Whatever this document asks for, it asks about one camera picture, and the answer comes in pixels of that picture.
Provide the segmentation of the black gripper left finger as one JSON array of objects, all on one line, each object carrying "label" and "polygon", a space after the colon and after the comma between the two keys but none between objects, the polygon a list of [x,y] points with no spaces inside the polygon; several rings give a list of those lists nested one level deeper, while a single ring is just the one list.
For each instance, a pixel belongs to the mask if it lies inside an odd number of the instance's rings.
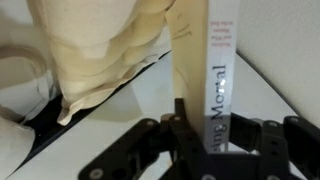
[{"label": "black gripper left finger", "polygon": [[160,121],[138,121],[106,150],[84,166],[78,180],[138,180],[160,154],[170,154],[172,166],[161,180],[202,180],[211,173],[210,159],[177,98],[173,114]]}]

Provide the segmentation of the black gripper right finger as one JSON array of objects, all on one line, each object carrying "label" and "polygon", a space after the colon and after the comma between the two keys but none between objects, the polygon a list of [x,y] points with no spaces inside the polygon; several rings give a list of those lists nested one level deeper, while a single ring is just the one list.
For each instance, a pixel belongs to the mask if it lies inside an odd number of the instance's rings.
[{"label": "black gripper right finger", "polygon": [[258,123],[232,114],[230,142],[259,152],[258,180],[301,180],[290,172],[290,163],[308,180],[320,180],[320,129],[302,117]]}]

